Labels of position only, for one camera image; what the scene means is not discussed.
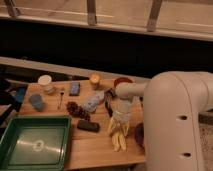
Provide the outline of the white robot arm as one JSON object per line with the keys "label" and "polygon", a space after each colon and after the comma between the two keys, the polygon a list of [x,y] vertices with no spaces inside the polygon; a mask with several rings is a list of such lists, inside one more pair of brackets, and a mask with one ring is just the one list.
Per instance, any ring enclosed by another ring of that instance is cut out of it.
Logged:
{"label": "white robot arm", "polygon": [[147,171],[205,171],[198,115],[213,109],[213,73],[170,71],[147,83],[121,82],[113,118],[130,118],[133,98],[143,99]]}

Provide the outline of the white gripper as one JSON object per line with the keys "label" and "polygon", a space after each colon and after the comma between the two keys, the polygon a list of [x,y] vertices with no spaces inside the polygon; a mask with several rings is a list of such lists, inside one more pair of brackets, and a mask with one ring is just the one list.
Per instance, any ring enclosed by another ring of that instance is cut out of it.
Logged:
{"label": "white gripper", "polygon": [[123,134],[125,137],[128,135],[129,127],[130,127],[130,116],[132,109],[132,101],[131,100],[123,100],[118,99],[115,111],[113,112],[113,117],[111,117],[107,129],[108,135],[111,135],[116,127],[115,120],[122,125]]}

